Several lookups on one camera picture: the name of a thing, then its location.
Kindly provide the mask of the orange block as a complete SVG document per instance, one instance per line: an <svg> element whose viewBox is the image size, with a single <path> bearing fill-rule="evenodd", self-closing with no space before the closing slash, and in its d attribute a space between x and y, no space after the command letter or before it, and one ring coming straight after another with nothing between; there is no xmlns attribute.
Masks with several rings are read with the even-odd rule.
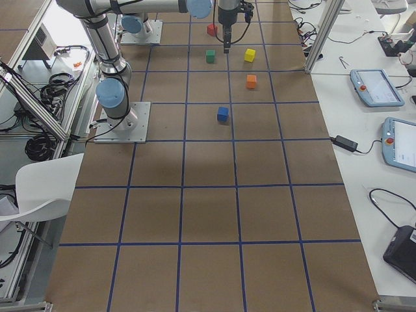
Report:
<svg viewBox="0 0 416 312"><path fill-rule="evenodd" d="M246 88L255 89L257 86L257 76L256 75L247 75L246 76Z"/></svg>

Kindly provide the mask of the aluminium frame post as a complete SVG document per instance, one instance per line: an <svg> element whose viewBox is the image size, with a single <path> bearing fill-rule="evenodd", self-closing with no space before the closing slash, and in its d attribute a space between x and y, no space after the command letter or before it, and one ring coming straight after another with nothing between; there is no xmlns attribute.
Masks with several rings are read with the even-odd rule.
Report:
<svg viewBox="0 0 416 312"><path fill-rule="evenodd" d="M344 0L329 0L324 7L324 12L318 23L318 33L312 48L309 51L305 62L305 72L311 73L317 62L324 44L330 34L330 31L344 5Z"/></svg>

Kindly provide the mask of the upper blue teach pendant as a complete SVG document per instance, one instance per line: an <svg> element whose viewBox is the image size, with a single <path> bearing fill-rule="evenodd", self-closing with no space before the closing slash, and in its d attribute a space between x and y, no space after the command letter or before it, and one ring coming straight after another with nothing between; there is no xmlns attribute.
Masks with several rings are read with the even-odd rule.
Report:
<svg viewBox="0 0 416 312"><path fill-rule="evenodd" d="M350 81L360 100L368 107L404 105L404 100L383 69L351 70Z"/></svg>

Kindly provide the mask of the allen key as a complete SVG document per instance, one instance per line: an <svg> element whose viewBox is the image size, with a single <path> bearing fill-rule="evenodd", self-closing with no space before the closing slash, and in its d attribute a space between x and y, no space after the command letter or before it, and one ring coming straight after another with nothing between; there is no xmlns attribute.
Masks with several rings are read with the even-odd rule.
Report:
<svg viewBox="0 0 416 312"><path fill-rule="evenodd" d="M347 66L348 66L348 63L347 63L347 62L345 62L345 60L343 59L343 57L342 57L342 56L340 56L340 57L339 57L339 60L340 60L340 62L341 62L341 65L343 66L343 68L344 68L344 69L346 69L346 68L347 68Z"/></svg>

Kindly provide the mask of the yellow block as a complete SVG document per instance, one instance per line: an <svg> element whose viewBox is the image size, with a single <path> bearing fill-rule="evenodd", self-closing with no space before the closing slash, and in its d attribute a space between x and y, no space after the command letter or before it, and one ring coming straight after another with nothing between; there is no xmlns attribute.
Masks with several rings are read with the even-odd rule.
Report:
<svg viewBox="0 0 416 312"><path fill-rule="evenodd" d="M245 62L253 62L255 60L256 50L247 48L244 53Z"/></svg>

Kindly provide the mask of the red block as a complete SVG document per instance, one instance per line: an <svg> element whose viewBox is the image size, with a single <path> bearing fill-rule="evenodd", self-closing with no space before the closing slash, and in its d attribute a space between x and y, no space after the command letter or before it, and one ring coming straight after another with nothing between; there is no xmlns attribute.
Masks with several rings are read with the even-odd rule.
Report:
<svg viewBox="0 0 416 312"><path fill-rule="evenodd" d="M218 27L214 23L210 23L207 26L207 34L209 36L216 36Z"/></svg>

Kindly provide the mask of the black power adapter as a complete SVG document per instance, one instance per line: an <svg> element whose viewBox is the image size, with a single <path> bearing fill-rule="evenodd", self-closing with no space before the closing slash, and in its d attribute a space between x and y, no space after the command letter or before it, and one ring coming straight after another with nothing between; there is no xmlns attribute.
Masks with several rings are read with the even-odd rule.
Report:
<svg viewBox="0 0 416 312"><path fill-rule="evenodd" d="M354 142L350 139L347 139L341 135L337 135L337 136L331 136L330 140L332 142L332 144L339 146L340 148L343 148L344 150L350 151L350 152L355 152L358 148L358 143Z"/></svg>

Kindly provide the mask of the white chair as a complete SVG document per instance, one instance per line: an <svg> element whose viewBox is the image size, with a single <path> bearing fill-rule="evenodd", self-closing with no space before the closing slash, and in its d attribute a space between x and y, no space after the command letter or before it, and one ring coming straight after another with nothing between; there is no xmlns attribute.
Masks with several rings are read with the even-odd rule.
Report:
<svg viewBox="0 0 416 312"><path fill-rule="evenodd" d="M16 174L19 213L1 221L43 222L68 214L84 155L28 164Z"/></svg>

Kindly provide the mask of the blue block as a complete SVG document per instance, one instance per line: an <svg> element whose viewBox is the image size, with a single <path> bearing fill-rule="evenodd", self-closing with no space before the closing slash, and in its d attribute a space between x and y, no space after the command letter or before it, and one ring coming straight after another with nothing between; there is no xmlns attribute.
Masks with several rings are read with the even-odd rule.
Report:
<svg viewBox="0 0 416 312"><path fill-rule="evenodd" d="M227 107L219 107L216 118L219 122L227 122L229 119L229 109Z"/></svg>

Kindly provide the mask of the blue teach pendant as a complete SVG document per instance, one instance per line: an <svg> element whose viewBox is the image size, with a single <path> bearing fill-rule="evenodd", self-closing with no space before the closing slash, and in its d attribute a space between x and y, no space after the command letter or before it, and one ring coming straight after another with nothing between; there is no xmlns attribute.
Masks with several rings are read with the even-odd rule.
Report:
<svg viewBox="0 0 416 312"><path fill-rule="evenodd" d="M382 155L388 165L415 172L415 123L386 118L382 125Z"/></svg>
<svg viewBox="0 0 416 312"><path fill-rule="evenodd" d="M351 70L350 81L360 100L368 107L404 105L404 100L383 69Z"/></svg>

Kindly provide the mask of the lower blue teach pendant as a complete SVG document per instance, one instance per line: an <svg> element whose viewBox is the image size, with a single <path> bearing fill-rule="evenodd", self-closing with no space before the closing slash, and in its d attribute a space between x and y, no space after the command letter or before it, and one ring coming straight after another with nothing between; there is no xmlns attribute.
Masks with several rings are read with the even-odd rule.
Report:
<svg viewBox="0 0 416 312"><path fill-rule="evenodd" d="M382 155L388 165L415 172L415 123L386 118L382 125Z"/></svg>

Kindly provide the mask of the black laptop device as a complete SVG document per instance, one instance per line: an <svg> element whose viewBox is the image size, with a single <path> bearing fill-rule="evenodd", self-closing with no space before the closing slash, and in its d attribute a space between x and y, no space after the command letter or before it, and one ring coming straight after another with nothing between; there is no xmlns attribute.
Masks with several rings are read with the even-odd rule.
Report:
<svg viewBox="0 0 416 312"><path fill-rule="evenodd" d="M415 228L399 227L383 254L383 260L415 283Z"/></svg>

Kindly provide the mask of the green block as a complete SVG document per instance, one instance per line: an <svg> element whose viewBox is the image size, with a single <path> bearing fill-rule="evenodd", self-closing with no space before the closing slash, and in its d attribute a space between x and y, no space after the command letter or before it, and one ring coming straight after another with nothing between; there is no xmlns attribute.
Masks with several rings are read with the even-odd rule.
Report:
<svg viewBox="0 0 416 312"><path fill-rule="evenodd" d="M205 61L208 64L214 64L216 57L216 51L214 49L207 49L205 51Z"/></svg>

